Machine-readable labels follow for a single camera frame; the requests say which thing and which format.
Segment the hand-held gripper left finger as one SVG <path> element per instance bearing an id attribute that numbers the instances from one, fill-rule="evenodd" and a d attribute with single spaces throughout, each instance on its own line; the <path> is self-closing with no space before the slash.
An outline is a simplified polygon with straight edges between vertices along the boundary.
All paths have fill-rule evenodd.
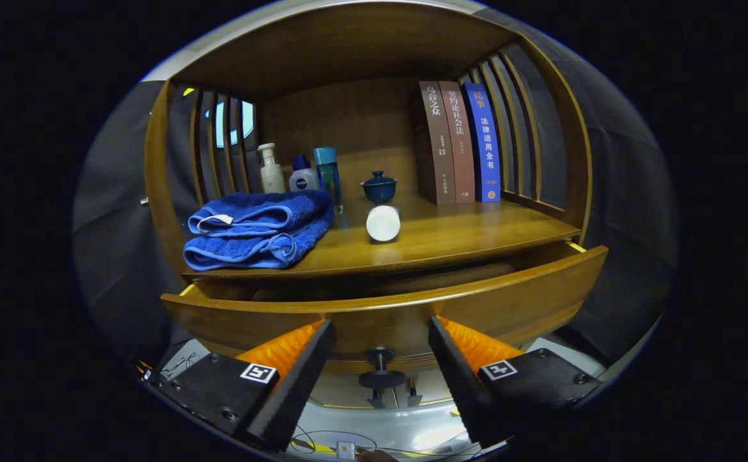
<path id="1" fill-rule="evenodd" d="M 207 353 L 150 384 L 195 419 L 271 452 L 290 444 L 321 375 L 335 331 L 330 320 L 304 325 L 236 357 Z"/>

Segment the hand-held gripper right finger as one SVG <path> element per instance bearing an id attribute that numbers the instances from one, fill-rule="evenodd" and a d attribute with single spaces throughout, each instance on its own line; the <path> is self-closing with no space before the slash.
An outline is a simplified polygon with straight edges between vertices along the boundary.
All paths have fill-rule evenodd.
<path id="1" fill-rule="evenodd" d="M 552 433 L 602 381 L 547 348 L 524 353 L 441 316 L 428 325 L 448 390 L 473 443 Z"/>

